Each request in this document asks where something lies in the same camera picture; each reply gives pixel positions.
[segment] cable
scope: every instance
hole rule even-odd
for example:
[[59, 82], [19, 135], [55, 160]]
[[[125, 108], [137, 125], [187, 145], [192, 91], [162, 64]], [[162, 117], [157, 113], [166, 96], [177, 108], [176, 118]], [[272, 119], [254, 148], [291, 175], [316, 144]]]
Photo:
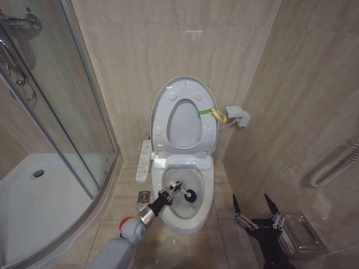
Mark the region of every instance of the cable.
[[238, 121], [237, 118], [235, 118], [234, 121], [232, 121], [230, 124], [227, 124], [227, 125], [225, 125], [225, 126], [219, 127], [218, 129], [222, 129], [222, 128], [224, 128], [224, 127], [228, 127], [228, 126], [232, 125], [233, 123], [235, 123], [235, 122], [237, 122], [237, 121]]

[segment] bathroom floor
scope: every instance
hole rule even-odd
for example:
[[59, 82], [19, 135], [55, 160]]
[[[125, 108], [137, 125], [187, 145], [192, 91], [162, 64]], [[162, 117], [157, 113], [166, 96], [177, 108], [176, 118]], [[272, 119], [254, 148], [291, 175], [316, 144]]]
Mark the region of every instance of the bathroom floor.
[[[139, 191], [151, 181], [135, 182], [137, 162], [123, 164], [116, 190], [106, 213], [89, 237], [55, 269], [80, 269], [91, 263], [102, 246], [118, 234], [126, 216], [136, 216]], [[128, 268], [246, 268], [258, 269], [247, 234], [233, 221], [232, 190], [223, 164], [214, 164], [214, 202], [209, 220], [193, 235], [178, 235], [156, 219], [136, 248]]]

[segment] white toilet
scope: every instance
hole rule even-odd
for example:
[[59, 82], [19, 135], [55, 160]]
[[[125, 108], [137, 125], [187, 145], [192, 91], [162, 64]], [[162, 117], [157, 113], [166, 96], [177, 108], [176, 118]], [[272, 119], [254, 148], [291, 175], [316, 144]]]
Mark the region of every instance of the white toilet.
[[213, 158], [218, 122], [212, 113], [198, 110], [217, 108], [208, 88], [193, 77], [169, 81], [157, 95], [151, 112], [152, 185], [155, 197], [170, 182], [183, 182], [197, 194], [194, 203], [177, 194], [162, 220], [179, 234], [193, 234], [205, 224], [213, 200]]

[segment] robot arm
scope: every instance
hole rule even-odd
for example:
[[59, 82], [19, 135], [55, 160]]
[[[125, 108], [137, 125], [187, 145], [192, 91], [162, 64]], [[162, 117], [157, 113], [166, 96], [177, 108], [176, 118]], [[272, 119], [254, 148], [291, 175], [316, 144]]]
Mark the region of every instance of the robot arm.
[[139, 217], [127, 219], [120, 228], [118, 238], [105, 244], [89, 266], [89, 269], [126, 269], [131, 262], [136, 245], [150, 228], [164, 206], [170, 206], [174, 195], [181, 191], [185, 198], [193, 200], [196, 194], [192, 190], [184, 191], [181, 183], [173, 183], [158, 192], [158, 198], [139, 212]]

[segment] floor drain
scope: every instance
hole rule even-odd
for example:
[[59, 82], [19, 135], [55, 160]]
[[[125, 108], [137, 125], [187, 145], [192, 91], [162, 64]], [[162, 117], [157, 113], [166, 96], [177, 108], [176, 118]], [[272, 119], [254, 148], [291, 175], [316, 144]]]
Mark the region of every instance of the floor drain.
[[139, 192], [139, 197], [137, 199], [137, 203], [149, 203], [150, 202], [150, 191], [142, 191]]
[[37, 170], [34, 174], [33, 174], [33, 176], [34, 177], [36, 177], [36, 178], [38, 178], [38, 177], [41, 177], [42, 175], [44, 174], [44, 170]]

